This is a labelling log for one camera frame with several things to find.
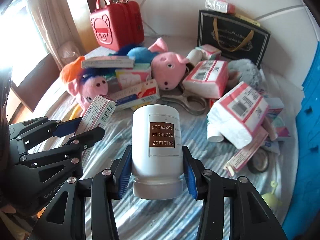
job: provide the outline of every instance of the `bed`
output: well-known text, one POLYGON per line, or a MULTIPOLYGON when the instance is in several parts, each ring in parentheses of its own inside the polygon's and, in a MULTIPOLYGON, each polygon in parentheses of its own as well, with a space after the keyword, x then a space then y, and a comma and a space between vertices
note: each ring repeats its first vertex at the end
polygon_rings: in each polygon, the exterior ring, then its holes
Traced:
MULTIPOLYGON (((196 40, 191 38, 179 38, 164 36, 170 50, 186 56, 196 46, 196 40)), ((148 47, 156 40, 156 37, 146 37, 144 45, 148 47)), ((103 56, 110 53, 110 50, 99 47, 89 54, 103 56)), ((271 153, 270 165, 265 173, 254 175, 244 167, 235 175, 247 176, 259 193, 264 194, 271 191, 270 182, 275 180, 279 183, 276 189, 276 196, 281 200, 275 215, 283 222, 289 208, 294 189, 295 176, 298 163, 298 141, 295 125, 295 116, 300 109, 302 92, 287 79, 274 73, 270 68, 263 66, 265 86, 273 96, 280 97, 285 105, 282 117, 286 122, 292 135, 291 140, 281 145, 281 154, 271 153)), ((49 88, 39 102, 33 115, 34 117, 47 116, 50 120, 68 120, 75 99, 66 91, 60 79, 57 79, 49 88)), ((187 113, 177 104, 170 103, 180 114, 181 135, 183 145, 187 145, 192 156, 200 159, 206 168, 212 169, 223 177, 227 172, 223 165, 236 152, 230 143, 210 143, 206 139, 206 114, 193 116, 187 113)), ((132 114, 131 109, 114 112, 110 121, 105 127, 105 137, 96 143, 90 155, 84 160, 83 178, 93 177, 103 169, 109 168, 114 159, 120 158, 127 145, 131 144, 132 136, 132 114)), ((29 151, 39 152, 50 148, 59 147, 69 137, 50 138, 29 151)), ((195 239, 199 218, 202 208, 202 201, 194 201, 189 195, 186 184, 181 196, 171 200, 151 201, 136 198, 133 195, 132 180, 129 182, 127 192, 119 201, 113 201, 114 215, 120 239, 139 240, 172 240, 172 239, 195 239)), ((229 237, 230 210, 228 198, 225 198, 224 237, 229 237)), ((85 228, 87 239, 91 237, 90 224, 90 198, 86 200, 85 228)))

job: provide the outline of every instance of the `gray plush toy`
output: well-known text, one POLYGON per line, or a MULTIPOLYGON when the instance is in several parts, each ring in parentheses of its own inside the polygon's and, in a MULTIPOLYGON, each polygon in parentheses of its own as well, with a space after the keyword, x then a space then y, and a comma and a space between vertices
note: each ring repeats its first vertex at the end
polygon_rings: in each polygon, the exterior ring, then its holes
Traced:
POLYGON ((259 90, 262 76, 257 67, 249 59, 230 61, 228 64, 229 80, 227 87, 234 88, 239 82, 245 82, 255 90, 259 90))

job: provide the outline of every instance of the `gold bag handle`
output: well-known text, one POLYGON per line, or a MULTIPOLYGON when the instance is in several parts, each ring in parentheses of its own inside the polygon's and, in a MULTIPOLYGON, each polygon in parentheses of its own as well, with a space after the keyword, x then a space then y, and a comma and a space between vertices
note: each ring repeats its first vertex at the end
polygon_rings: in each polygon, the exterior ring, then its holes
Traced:
POLYGON ((220 46, 221 48, 227 50, 227 51, 230 51, 230 52, 234 52, 234 51, 236 51, 236 50, 238 50, 238 49, 241 49, 244 45, 246 45, 249 41, 252 40, 253 35, 254 35, 254 31, 251 30, 251 31, 249 32, 249 34, 244 38, 244 40, 239 44, 238 47, 236 47, 236 48, 226 48, 226 47, 222 46, 222 45, 220 44, 220 41, 219 41, 219 35, 218 35, 218 20, 217 20, 217 18, 214 18, 214 19, 213 19, 213 29, 214 29, 214 36, 216 37, 216 40, 217 40, 219 46, 220 46))

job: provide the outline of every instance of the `scissors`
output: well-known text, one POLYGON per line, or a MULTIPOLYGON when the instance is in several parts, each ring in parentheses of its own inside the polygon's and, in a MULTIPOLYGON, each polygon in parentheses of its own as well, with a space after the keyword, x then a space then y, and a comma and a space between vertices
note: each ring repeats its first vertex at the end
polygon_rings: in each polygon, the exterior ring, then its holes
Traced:
POLYGON ((194 93, 186 91, 181 83, 174 90, 163 91, 161 99, 165 102, 177 103, 193 115, 201 115, 207 109, 207 101, 194 93), (182 93, 182 95, 173 94, 177 90, 182 93), (198 103, 201 108, 192 106, 190 102, 198 103))

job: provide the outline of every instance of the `curtain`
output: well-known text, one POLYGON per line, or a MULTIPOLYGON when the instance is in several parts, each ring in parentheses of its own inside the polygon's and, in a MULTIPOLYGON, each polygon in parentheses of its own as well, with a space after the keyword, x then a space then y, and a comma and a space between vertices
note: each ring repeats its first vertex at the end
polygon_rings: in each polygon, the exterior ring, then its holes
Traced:
POLYGON ((58 68, 64 67, 59 48, 73 42, 84 55, 84 48, 73 21, 67 0, 27 0, 29 10, 58 68))

